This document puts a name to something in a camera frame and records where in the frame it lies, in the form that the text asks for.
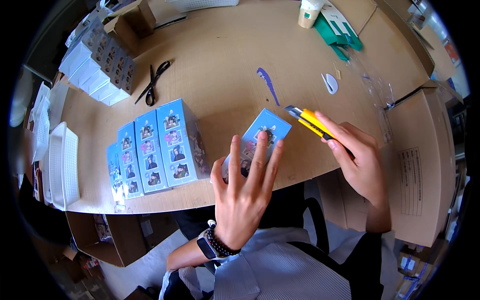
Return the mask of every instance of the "black scissors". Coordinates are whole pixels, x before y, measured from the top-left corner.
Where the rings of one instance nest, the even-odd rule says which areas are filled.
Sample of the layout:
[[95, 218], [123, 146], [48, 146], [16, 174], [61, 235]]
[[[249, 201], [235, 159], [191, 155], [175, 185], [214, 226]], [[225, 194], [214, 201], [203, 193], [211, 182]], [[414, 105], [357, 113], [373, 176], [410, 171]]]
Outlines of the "black scissors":
[[154, 75], [153, 67], [152, 65], [150, 65], [150, 83], [147, 85], [144, 91], [140, 94], [140, 97], [138, 97], [137, 101], [135, 101], [135, 104], [137, 104], [138, 100], [140, 100], [145, 95], [145, 93], [147, 94], [147, 96], [145, 97], [145, 103], [148, 106], [153, 106], [155, 104], [155, 94], [154, 94], [153, 88], [155, 86], [156, 81], [159, 79], [160, 75], [163, 73], [163, 71], [168, 69], [169, 66], [170, 66], [170, 61], [167, 60], [163, 62], [158, 67]]

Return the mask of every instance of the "blue marker stroke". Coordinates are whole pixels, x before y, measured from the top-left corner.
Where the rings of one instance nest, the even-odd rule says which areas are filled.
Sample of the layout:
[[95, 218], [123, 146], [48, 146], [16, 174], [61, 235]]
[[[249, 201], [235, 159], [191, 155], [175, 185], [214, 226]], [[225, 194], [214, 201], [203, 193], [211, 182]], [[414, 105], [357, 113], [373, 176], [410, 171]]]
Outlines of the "blue marker stroke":
[[268, 76], [267, 72], [265, 72], [265, 70], [262, 68], [258, 68], [257, 75], [260, 76], [263, 80], [265, 80], [268, 88], [270, 89], [270, 92], [272, 92], [273, 98], [275, 99], [277, 106], [280, 106], [280, 103], [276, 98], [275, 90], [273, 89], [273, 84], [272, 84], [272, 81], [270, 80], [270, 76]]

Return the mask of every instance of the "stacked white boxes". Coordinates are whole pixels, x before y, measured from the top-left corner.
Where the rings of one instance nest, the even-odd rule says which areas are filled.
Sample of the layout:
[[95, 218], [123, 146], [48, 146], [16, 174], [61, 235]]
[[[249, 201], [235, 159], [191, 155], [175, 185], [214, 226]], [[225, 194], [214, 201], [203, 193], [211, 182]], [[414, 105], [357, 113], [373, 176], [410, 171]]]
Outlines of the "stacked white boxes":
[[59, 70], [93, 99], [111, 106], [132, 94], [135, 63], [96, 18], [72, 41]]

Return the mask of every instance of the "black beaded bracelet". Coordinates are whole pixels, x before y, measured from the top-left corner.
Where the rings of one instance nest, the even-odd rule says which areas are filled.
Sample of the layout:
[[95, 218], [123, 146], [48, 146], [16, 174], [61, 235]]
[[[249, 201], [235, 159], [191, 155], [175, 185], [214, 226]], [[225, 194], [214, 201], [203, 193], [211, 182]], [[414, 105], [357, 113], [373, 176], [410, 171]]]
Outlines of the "black beaded bracelet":
[[213, 224], [212, 226], [210, 226], [209, 229], [207, 229], [207, 241], [215, 249], [215, 251], [217, 251], [221, 256], [230, 256], [240, 253], [241, 248], [234, 251], [222, 244], [219, 240], [217, 240], [213, 235], [214, 230], [215, 224]]

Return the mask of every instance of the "finger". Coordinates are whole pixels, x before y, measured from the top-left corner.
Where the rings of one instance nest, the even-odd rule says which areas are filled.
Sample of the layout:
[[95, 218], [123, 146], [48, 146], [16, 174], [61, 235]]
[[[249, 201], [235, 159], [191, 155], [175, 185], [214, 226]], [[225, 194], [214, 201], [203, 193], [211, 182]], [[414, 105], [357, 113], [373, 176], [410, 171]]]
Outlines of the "finger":
[[348, 155], [345, 147], [342, 146], [338, 141], [328, 140], [327, 145], [332, 150], [333, 156], [335, 156], [335, 159], [344, 173], [353, 172], [357, 168], [357, 165], [350, 158], [350, 155]]
[[317, 119], [336, 137], [336, 139], [345, 147], [347, 147], [355, 157], [365, 149], [362, 144], [348, 130], [333, 122], [329, 117], [319, 111], [315, 111]]
[[358, 138], [361, 142], [370, 145], [370, 146], [378, 146], [377, 140], [368, 135], [367, 133], [363, 132], [362, 130], [358, 129], [354, 125], [348, 123], [348, 122], [343, 122], [340, 124], [343, 128], [347, 129], [350, 133], [352, 133], [356, 138]]
[[228, 162], [228, 184], [235, 189], [240, 175], [240, 137], [234, 135], [230, 144], [230, 160]]
[[226, 157], [216, 160], [213, 163], [212, 172], [210, 173], [210, 179], [212, 180], [213, 190], [215, 195], [219, 195], [227, 188], [227, 184], [222, 179], [222, 164]]
[[271, 192], [273, 190], [273, 184], [275, 182], [276, 175], [278, 173], [278, 167], [280, 165], [280, 159], [283, 154], [283, 140], [279, 140], [275, 148], [273, 149], [272, 156], [268, 161], [265, 171], [265, 179], [262, 185], [264, 192]]
[[260, 182], [260, 177], [265, 167], [265, 154], [267, 151], [267, 133], [260, 131], [258, 133], [257, 148], [253, 155], [252, 165], [250, 167], [250, 173], [247, 177], [247, 183], [257, 184]]

